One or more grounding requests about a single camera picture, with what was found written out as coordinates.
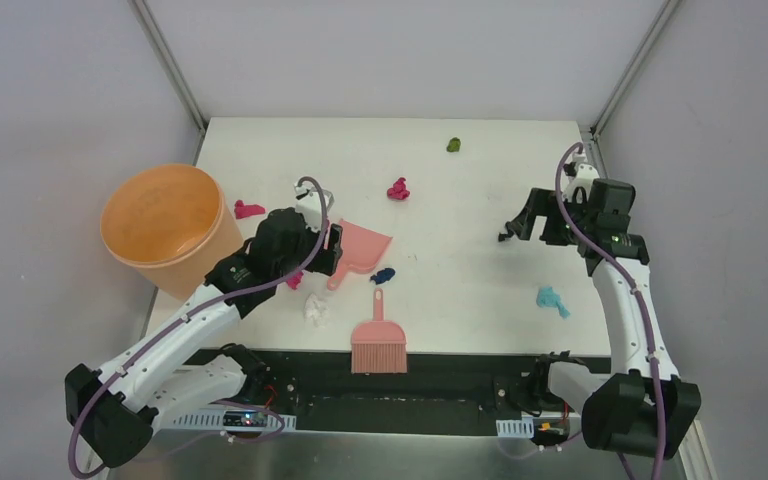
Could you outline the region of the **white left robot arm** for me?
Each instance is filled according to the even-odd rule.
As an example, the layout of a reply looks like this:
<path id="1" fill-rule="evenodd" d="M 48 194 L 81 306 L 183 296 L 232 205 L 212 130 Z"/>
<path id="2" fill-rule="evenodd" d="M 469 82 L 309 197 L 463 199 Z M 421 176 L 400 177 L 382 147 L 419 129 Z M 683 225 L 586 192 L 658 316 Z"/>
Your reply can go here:
<path id="1" fill-rule="evenodd" d="M 342 229 L 329 220 L 328 210 L 296 205 L 271 211 L 255 236 L 219 260 L 158 330 L 98 368 L 79 364 L 67 373 L 65 407 L 72 427 L 67 458 L 74 478 L 90 479 L 102 467 L 134 460 L 159 430 L 190 409 L 231 396 L 248 405 L 263 396 L 263 375 L 232 355 L 182 375 L 176 371 L 297 273 L 336 273 Z M 98 455 L 101 467 L 80 469 L 80 441 Z"/>

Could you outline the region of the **pink hand brush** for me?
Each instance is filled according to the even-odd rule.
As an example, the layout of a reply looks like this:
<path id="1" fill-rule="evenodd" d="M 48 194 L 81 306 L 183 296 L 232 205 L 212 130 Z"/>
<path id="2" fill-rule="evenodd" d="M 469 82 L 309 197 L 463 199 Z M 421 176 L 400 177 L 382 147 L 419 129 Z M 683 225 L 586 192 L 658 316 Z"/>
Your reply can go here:
<path id="1" fill-rule="evenodd" d="M 386 320 L 384 293 L 373 293 L 372 319 L 358 324 L 350 337 L 352 374 L 407 374 L 407 338 L 402 327 Z"/>

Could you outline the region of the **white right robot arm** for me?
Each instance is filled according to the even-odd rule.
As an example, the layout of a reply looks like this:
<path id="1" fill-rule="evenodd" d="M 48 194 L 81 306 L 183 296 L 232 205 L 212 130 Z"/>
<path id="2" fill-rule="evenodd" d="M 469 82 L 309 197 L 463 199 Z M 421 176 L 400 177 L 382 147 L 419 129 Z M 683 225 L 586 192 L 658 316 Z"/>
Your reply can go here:
<path id="1" fill-rule="evenodd" d="M 602 380 L 569 352 L 539 356 L 525 377 L 519 404 L 550 410 L 566 403 L 578 412 L 592 449 L 668 460 L 701 407 L 699 387 L 681 379 L 660 334 L 650 293 L 650 256 L 644 238 L 628 231 L 635 188 L 596 179 L 571 198 L 534 188 L 500 241 L 531 237 L 573 246 L 599 295 L 610 345 L 610 376 Z"/>

